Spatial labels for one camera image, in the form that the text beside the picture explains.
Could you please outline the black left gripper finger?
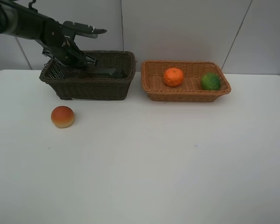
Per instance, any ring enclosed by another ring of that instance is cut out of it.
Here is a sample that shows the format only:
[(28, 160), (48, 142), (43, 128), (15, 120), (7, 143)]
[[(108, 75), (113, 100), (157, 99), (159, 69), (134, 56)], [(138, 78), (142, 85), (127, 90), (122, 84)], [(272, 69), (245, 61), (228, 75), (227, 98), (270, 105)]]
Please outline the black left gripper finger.
[(80, 66), (88, 66), (88, 65), (97, 65), (97, 60), (94, 57), (89, 56), (87, 53), (82, 52), (81, 53), (81, 58), (80, 58)]

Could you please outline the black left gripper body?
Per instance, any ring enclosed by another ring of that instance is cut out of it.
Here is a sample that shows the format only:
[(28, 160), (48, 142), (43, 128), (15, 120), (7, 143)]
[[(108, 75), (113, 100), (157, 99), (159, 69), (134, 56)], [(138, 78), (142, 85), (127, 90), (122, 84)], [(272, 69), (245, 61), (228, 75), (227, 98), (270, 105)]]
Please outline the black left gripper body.
[(47, 45), (41, 42), (43, 47), (42, 53), (50, 57), (59, 64), (67, 67), (84, 67), (87, 65), (85, 53), (82, 52), (77, 45), (72, 41), (64, 38), (63, 40)]

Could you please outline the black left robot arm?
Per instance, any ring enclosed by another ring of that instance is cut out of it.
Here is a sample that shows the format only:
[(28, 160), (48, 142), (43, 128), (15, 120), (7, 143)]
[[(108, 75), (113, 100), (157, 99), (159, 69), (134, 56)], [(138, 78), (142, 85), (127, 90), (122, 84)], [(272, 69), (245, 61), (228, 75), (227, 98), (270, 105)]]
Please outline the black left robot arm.
[(44, 56), (50, 57), (60, 65), (79, 68), (97, 64), (96, 58), (79, 49), (74, 39), (78, 36), (97, 38), (106, 33), (90, 25), (72, 21), (58, 21), (38, 13), (31, 1), (24, 7), (14, 0), (0, 0), (0, 35), (10, 35), (34, 40), (43, 48)]

